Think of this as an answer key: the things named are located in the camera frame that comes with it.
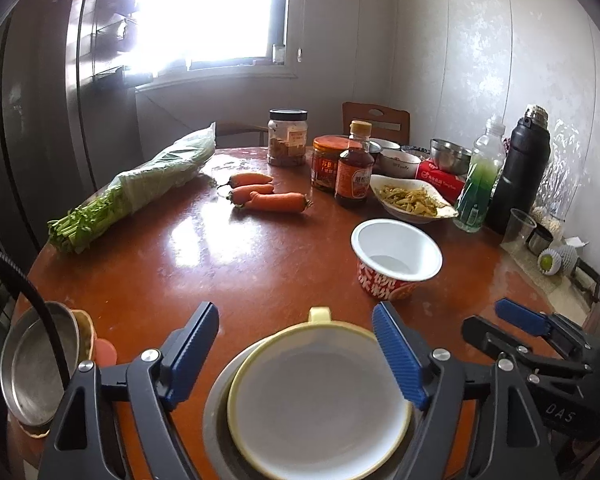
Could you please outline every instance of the table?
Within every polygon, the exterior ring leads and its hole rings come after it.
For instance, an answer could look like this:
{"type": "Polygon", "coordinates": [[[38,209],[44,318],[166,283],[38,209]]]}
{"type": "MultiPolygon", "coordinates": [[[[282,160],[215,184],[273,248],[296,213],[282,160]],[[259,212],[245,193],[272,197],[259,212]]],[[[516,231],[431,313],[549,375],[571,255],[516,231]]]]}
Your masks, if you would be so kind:
{"type": "MultiPolygon", "coordinates": [[[[309,308],[327,305],[333,319],[371,328],[377,301],[356,279],[350,234],[360,222],[386,216],[375,199],[346,210],[333,197],[311,188],[309,168],[273,168],[265,148],[218,150],[203,174],[120,221],[82,254],[61,254],[46,245],[29,277],[46,300],[90,313],[100,337],[130,362],[142,350],[158,347],[183,326],[201,301],[220,311],[220,329],[192,395],[173,413],[184,445],[203,480],[217,478],[202,443],[206,396],[224,366],[255,341],[298,322],[309,308]],[[216,189],[236,171],[263,171],[274,177],[277,192],[299,191],[314,202],[302,215],[248,212],[216,189]]],[[[440,273],[395,303],[405,323],[432,348],[444,347],[463,360],[490,362],[462,341],[462,320],[480,314],[499,322],[493,302],[503,296],[535,310],[550,307],[525,279],[498,236],[488,230],[467,234],[444,220],[421,226],[440,246],[440,273]]],[[[26,306],[20,300],[18,311],[26,306]]],[[[534,350],[551,352],[535,341],[534,350]]],[[[150,478],[128,405],[120,422],[134,477],[150,478]]],[[[472,410],[463,410],[457,445],[448,465],[462,463],[472,410]]],[[[32,443],[15,425],[26,460],[37,463],[41,444],[32,443]]]]}

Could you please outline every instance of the black jar lid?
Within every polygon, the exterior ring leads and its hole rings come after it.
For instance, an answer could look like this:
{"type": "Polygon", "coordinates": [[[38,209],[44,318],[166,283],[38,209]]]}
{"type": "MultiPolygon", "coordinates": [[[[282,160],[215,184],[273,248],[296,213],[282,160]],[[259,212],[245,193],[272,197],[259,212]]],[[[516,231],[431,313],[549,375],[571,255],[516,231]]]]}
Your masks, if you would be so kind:
{"type": "Polygon", "coordinates": [[[305,121],[307,115],[306,110],[269,110],[269,119],[274,121],[305,121]]]}

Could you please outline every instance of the green liquid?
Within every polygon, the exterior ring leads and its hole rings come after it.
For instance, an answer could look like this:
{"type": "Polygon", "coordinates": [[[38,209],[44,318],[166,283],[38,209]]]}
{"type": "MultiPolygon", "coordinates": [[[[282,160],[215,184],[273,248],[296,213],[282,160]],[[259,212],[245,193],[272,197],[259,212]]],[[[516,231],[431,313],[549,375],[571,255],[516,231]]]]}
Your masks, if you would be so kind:
{"type": "Polygon", "coordinates": [[[492,160],[480,155],[472,156],[466,184],[456,202],[459,213],[454,218],[456,226],[468,233],[475,233],[482,227],[497,176],[498,167],[492,160]]]}

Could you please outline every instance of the carrot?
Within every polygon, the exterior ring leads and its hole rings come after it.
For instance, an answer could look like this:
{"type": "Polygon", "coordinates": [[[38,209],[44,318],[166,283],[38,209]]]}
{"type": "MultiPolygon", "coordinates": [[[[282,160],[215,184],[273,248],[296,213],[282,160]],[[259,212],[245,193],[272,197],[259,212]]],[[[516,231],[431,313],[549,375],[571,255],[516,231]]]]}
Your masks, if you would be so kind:
{"type": "Polygon", "coordinates": [[[251,199],[244,205],[245,208],[258,211],[301,213],[312,204],[302,193],[263,195],[252,191],[250,197],[251,199]]]}
{"type": "Polygon", "coordinates": [[[229,179],[229,186],[240,187],[250,184],[269,184],[273,178],[269,175],[255,172],[235,173],[229,179]]]}
{"type": "Polygon", "coordinates": [[[251,193],[254,191],[263,195],[270,195],[273,193],[273,184],[251,184],[235,187],[229,192],[227,198],[234,205],[244,205],[245,202],[249,201],[251,193]]]}

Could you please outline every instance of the bright window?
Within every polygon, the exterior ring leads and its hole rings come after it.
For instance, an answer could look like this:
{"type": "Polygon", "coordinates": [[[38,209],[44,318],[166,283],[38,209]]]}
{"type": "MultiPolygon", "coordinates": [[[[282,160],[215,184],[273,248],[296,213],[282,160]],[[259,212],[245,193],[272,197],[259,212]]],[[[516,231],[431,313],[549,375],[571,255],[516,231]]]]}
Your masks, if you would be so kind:
{"type": "Polygon", "coordinates": [[[286,0],[136,0],[135,64],[156,72],[252,64],[283,43],[286,0]]]}

